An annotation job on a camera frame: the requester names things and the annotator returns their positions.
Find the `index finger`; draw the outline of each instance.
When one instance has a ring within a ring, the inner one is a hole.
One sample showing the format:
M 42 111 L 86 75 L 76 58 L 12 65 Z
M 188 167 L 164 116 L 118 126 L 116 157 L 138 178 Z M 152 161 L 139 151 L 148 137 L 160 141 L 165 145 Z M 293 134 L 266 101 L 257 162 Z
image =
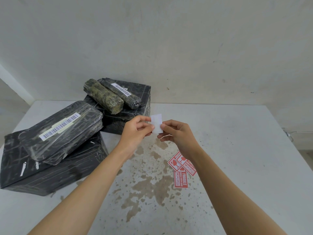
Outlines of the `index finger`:
M 176 127 L 178 130 L 184 124 L 183 122 L 179 122 L 176 120 L 167 120 L 167 121 L 163 121 L 162 123 L 166 124 L 167 126 Z
M 148 117 L 148 116 L 137 115 L 136 117 L 134 117 L 132 119 L 132 121 L 135 121 L 136 123 L 138 123 L 140 121 L 149 121 L 149 122 L 151 122 L 151 118 Z

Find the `black package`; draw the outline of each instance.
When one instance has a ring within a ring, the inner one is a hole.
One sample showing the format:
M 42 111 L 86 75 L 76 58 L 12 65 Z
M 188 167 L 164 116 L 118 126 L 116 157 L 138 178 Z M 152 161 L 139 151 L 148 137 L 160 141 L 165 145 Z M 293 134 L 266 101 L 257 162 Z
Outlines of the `black package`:
M 106 89 L 95 79 L 89 79 L 84 84 L 84 91 L 110 114 L 117 114 L 123 109 L 124 101 L 117 94 Z
M 124 104 L 124 107 L 120 113 L 112 115 L 108 111 L 103 109 L 90 96 L 87 95 L 84 101 L 91 104 L 103 113 L 103 128 L 101 129 L 102 131 L 114 134 L 122 134 L 125 123 L 127 121 L 130 121 L 137 115 L 150 116 L 151 86 L 127 81 L 114 81 L 121 87 L 127 88 L 127 90 L 130 91 L 132 94 L 141 98 L 140 106 L 137 109 L 132 110 L 126 104 Z
M 102 128 L 102 113 L 77 101 L 24 130 L 19 140 L 36 161 L 57 165 Z
M 45 196 L 88 176 L 108 155 L 98 132 L 52 166 L 28 155 L 18 139 L 21 132 L 5 136 L 0 172 L 2 189 Z
M 110 78 L 101 78 L 100 83 L 123 99 L 126 105 L 131 109 L 137 109 L 140 106 L 141 98 L 132 94 L 128 88 L 123 88 Z

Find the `person's left hand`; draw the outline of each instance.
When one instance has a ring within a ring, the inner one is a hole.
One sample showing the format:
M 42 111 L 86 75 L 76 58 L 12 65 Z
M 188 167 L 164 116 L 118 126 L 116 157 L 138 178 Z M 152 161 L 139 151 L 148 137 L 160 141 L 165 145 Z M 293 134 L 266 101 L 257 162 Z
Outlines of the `person's left hand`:
M 143 138 L 151 135 L 151 132 L 154 129 L 154 125 L 148 124 L 144 121 L 151 121 L 151 118 L 138 115 L 128 121 L 124 126 L 122 136 L 116 149 L 123 151 L 123 155 L 126 156 L 125 161 L 134 154 Z

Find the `bare skin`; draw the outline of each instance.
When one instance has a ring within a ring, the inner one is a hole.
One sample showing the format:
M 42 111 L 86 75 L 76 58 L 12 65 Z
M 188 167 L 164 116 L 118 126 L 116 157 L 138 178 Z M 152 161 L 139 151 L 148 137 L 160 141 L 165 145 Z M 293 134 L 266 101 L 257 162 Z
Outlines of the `bare skin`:
M 108 157 L 29 234 L 87 234 L 117 172 L 154 129 L 144 121 L 151 118 L 136 116 L 127 122 L 118 145 Z M 161 128 L 164 133 L 158 138 L 162 142 L 174 142 L 196 167 L 227 235 L 286 234 L 219 169 L 199 146 L 187 124 L 169 120 Z

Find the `stack of fragile stickers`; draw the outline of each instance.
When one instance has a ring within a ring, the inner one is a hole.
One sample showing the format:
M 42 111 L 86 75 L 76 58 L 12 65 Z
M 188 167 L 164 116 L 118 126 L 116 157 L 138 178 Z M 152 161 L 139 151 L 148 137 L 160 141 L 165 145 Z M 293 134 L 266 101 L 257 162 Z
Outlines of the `stack of fragile stickers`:
M 178 151 L 168 162 L 174 170 L 174 187 L 188 188 L 187 172 L 194 176 L 197 171 L 192 163 Z

